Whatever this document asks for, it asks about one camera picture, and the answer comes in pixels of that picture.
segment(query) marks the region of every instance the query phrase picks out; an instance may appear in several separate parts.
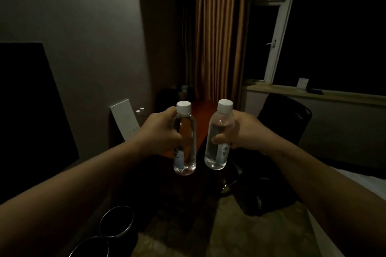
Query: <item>black chair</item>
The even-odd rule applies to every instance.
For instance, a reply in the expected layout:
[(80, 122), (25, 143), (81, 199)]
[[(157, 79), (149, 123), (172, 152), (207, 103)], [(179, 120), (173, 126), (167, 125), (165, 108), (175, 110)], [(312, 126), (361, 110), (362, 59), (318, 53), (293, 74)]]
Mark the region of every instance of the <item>black chair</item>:
[[(276, 134), (298, 144), (312, 117), (299, 102), (269, 94), (258, 119)], [(229, 154), (222, 195), (233, 194), (247, 215), (263, 215), (300, 200), (274, 162), (258, 151), (238, 148)]]

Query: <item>white window frame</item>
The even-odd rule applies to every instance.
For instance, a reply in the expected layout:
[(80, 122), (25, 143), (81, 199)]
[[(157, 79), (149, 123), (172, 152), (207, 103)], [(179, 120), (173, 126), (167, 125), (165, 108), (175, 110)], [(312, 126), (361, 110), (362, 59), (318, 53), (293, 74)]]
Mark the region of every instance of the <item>white window frame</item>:
[(288, 17), (290, 15), (293, 0), (252, 0), (254, 6), (279, 6), (275, 29), (273, 31), (271, 48), (269, 50), (267, 67), (264, 75), (264, 82), (273, 84), (280, 51), (286, 32)]

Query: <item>white bottle cap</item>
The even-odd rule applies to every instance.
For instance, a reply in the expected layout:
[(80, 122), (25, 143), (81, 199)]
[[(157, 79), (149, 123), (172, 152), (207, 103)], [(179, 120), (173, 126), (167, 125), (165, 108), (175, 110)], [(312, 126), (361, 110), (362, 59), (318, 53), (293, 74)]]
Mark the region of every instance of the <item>white bottle cap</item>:
[(219, 100), (217, 110), (222, 114), (229, 114), (232, 112), (233, 102), (231, 100), (222, 99)]
[(180, 101), (177, 103), (177, 113), (187, 115), (192, 113), (192, 104), (188, 101)]

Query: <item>hand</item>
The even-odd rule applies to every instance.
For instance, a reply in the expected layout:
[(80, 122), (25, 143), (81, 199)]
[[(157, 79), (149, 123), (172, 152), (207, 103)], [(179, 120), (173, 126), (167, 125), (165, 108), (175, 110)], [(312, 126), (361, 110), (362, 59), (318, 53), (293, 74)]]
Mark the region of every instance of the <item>hand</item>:
[(232, 143), (231, 148), (257, 149), (265, 154), (276, 148), (281, 137), (265, 127), (256, 117), (236, 110), (233, 110), (233, 116), (234, 128), (225, 128), (224, 133), (211, 139), (213, 143)]
[(163, 154), (182, 144), (181, 135), (173, 129), (176, 107), (151, 114), (130, 142), (138, 145), (142, 157)]

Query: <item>window sill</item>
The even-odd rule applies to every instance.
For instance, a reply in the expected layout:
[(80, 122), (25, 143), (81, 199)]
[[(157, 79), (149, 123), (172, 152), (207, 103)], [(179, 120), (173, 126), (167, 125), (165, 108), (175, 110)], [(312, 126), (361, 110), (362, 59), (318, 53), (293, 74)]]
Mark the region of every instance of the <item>window sill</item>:
[(294, 97), (306, 97), (320, 100), (338, 101), (357, 103), (364, 105), (386, 106), (386, 96), (367, 95), (350, 92), (339, 92), (334, 90), (323, 90), (324, 95), (310, 94), (305, 90), (297, 89), (296, 87), (288, 87), (284, 85), (270, 85), (266, 82), (256, 82), (252, 85), (244, 86), (247, 91), (276, 93), (282, 95), (290, 95)]

